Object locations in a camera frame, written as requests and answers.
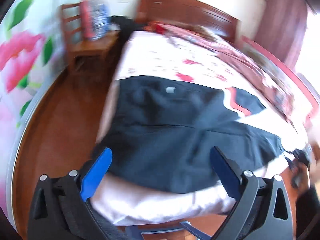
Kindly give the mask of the right forearm black sleeve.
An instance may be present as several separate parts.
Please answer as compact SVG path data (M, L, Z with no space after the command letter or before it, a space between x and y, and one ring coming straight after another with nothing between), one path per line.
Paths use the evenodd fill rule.
M296 201L297 239L319 239L319 198L314 186Z

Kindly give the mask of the person right hand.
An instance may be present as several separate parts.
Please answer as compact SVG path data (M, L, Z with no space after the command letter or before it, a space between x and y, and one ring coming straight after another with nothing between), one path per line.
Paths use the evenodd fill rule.
M298 163L298 194L306 192L311 186L319 183L319 144L312 140L309 145L311 147L311 164L307 167L303 163Z

